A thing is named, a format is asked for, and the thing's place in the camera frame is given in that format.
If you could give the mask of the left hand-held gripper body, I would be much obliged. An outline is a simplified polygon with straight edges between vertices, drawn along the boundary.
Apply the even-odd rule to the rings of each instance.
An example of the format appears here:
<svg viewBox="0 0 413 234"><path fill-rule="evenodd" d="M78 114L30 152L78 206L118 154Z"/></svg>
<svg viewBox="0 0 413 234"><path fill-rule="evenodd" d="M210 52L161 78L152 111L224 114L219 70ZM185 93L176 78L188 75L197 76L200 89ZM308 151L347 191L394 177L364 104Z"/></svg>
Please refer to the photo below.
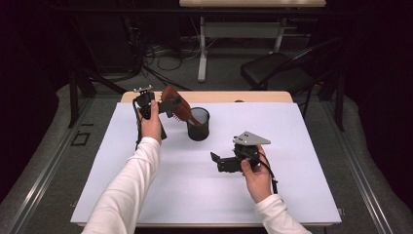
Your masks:
<svg viewBox="0 0 413 234"><path fill-rule="evenodd" d="M141 115L144 119L149 120L151 117L151 101L155 98L152 92L152 86L138 88L133 90L138 96L132 100L133 110L136 115Z"/></svg>

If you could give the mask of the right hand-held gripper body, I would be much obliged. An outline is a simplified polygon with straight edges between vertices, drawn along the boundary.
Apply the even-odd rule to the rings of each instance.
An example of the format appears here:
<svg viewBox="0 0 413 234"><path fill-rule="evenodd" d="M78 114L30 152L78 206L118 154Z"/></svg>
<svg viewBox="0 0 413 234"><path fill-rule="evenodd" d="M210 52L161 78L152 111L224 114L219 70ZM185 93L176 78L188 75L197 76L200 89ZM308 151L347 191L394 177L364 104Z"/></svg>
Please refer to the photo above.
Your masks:
<svg viewBox="0 0 413 234"><path fill-rule="evenodd" d="M233 139L234 153L235 153L235 169L234 172L241 172L241 161L247 160L250 166L254 169L256 166L264 166L266 169L270 169L267 163L264 163L261 159L261 153L257 146L259 144L270 144L271 142L256 134L245 131L239 136L235 136Z"/></svg>

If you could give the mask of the brown wooden hairbrush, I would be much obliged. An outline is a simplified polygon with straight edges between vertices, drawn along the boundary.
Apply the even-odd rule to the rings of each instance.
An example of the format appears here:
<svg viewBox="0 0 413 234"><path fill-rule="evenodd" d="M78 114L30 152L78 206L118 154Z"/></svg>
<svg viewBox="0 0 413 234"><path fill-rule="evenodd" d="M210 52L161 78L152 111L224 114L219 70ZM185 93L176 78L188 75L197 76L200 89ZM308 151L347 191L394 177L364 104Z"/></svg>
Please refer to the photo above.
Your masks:
<svg viewBox="0 0 413 234"><path fill-rule="evenodd" d="M161 102L173 98L181 98L181 103L179 103L172 110L172 116L185 122L193 119L189 103L177 92L175 88L172 86L166 86L161 93Z"/></svg>

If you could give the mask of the black mesh pen cup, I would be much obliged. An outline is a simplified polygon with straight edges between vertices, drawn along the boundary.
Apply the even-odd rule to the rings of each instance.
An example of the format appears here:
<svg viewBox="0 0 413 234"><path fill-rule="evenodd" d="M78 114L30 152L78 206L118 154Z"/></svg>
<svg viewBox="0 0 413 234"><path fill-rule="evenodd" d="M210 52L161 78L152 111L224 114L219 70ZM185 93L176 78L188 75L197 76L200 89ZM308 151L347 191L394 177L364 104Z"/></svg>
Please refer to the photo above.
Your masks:
<svg viewBox="0 0 413 234"><path fill-rule="evenodd" d="M205 140L209 136L209 112L202 107L191 109L193 119L187 121L188 137L194 141Z"/></svg>

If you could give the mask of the person's left hand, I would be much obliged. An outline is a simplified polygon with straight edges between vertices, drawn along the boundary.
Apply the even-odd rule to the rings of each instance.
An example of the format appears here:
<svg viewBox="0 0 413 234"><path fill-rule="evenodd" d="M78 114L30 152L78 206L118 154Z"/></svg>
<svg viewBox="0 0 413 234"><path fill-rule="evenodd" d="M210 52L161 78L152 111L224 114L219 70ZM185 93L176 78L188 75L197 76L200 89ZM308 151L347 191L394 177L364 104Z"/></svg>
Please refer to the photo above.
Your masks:
<svg viewBox="0 0 413 234"><path fill-rule="evenodd" d="M138 113L141 135L143 137L152 137L157 142L162 143L162 126L159 118L158 103L155 100L152 100L150 107L150 119L145 119L142 117L141 113Z"/></svg>

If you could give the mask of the person's right hand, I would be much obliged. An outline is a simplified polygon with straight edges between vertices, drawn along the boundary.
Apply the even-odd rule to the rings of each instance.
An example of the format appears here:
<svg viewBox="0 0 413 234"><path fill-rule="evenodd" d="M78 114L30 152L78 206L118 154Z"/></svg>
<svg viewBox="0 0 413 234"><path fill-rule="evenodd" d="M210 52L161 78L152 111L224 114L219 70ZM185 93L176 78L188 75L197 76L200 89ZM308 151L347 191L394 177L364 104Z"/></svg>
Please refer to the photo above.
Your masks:
<svg viewBox="0 0 413 234"><path fill-rule="evenodd" d="M241 166L246 181L247 190L252 200L258 204L272 194L271 176L266 168L268 164L261 145L257 145L261 163L252 168L247 160L242 160Z"/></svg>

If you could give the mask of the dark cabinet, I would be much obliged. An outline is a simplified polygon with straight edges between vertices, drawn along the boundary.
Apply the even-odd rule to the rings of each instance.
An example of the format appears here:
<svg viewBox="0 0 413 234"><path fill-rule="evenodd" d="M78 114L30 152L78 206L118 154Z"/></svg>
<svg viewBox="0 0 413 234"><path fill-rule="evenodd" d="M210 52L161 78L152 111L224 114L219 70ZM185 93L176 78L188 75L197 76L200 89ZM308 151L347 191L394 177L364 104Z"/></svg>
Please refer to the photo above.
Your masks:
<svg viewBox="0 0 413 234"><path fill-rule="evenodd" d="M134 70L134 59L123 21L113 16L76 18L101 73L127 73Z"/></svg>

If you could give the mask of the black metal stand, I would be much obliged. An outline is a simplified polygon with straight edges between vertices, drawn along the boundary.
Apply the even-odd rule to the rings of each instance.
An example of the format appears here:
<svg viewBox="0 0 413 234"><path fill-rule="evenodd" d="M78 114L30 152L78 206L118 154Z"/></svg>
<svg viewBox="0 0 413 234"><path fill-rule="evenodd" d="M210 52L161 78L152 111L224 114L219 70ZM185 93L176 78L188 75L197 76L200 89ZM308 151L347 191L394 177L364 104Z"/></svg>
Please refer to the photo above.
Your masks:
<svg viewBox="0 0 413 234"><path fill-rule="evenodd" d="M87 69L82 68L80 70L74 70L70 74L69 78L69 94L70 94L70 112L71 118L68 125L72 128L79 119L79 101L78 101L78 91L86 98L94 98L97 91L93 85L93 81L102 84L103 86L115 91L116 93L122 95L126 92L124 88L116 85L115 83L104 78L100 74Z"/></svg>
<svg viewBox="0 0 413 234"><path fill-rule="evenodd" d="M341 73L334 73L327 76L324 81L318 97L320 100L334 99L334 122L341 132L344 132L343 127L343 108L345 94L345 76Z"/></svg>

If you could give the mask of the black folding chair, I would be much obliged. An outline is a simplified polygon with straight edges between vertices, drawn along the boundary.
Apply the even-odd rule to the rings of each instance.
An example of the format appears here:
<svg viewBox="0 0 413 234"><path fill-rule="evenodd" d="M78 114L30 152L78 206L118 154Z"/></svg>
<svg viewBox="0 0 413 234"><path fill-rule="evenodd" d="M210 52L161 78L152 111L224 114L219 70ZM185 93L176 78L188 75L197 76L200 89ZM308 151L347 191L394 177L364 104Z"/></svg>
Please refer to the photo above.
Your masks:
<svg viewBox="0 0 413 234"><path fill-rule="evenodd" d="M316 83L329 77L337 67L334 57L343 44L341 37L309 47L293 57L283 53L249 61L241 66L241 75L254 91L285 91L292 97L306 93L302 116L307 114Z"/></svg>

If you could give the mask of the black horizontal bar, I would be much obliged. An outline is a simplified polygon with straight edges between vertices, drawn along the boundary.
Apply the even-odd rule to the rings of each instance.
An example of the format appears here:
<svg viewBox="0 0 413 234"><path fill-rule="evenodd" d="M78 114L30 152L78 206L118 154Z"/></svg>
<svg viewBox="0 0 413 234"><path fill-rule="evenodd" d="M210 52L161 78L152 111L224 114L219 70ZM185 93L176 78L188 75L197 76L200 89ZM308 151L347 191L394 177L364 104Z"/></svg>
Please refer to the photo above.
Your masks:
<svg viewBox="0 0 413 234"><path fill-rule="evenodd" d="M52 12L66 14L109 14L109 15L144 15L144 16L287 16L287 17L312 17L312 16L342 16L345 12L315 10L274 10L274 9L86 9L52 7Z"/></svg>

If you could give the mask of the white-legged desk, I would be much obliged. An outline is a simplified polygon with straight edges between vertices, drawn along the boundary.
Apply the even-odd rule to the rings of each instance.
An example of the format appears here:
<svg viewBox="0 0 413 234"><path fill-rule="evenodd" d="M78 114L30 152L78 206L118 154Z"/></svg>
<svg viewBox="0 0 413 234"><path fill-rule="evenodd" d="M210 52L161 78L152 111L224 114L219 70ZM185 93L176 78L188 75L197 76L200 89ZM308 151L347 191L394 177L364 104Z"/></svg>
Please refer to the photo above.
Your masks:
<svg viewBox="0 0 413 234"><path fill-rule="evenodd" d="M179 0L181 7L187 8L281 8L310 9L323 8L325 0ZM211 22L200 17L200 63L198 81L207 78L207 45L209 38L273 38L276 40L274 52L280 49L286 19L271 22Z"/></svg>

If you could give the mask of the metal floor rail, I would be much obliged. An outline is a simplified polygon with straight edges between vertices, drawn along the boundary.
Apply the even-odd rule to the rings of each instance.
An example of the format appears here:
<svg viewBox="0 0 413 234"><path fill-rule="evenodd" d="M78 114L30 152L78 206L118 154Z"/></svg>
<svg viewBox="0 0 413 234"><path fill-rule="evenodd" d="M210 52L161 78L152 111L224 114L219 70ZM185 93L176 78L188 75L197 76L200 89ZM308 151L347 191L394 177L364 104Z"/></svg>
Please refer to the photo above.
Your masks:
<svg viewBox="0 0 413 234"><path fill-rule="evenodd" d="M61 112L46 133L23 179L12 190L0 219L13 217L4 234L80 234L71 221L92 166L98 143L98 123L93 119L95 101L81 107L79 120L66 126Z"/></svg>
<svg viewBox="0 0 413 234"><path fill-rule="evenodd" d="M367 177L359 163L359 160L347 138L346 134L337 126L334 118L334 110L330 102L323 102L321 104L324 112L327 115L328 122L336 135L338 142L344 152L349 169L352 173L353 179L357 185L359 194L367 208L372 221L378 231L378 234L394 234L378 199L373 192Z"/></svg>

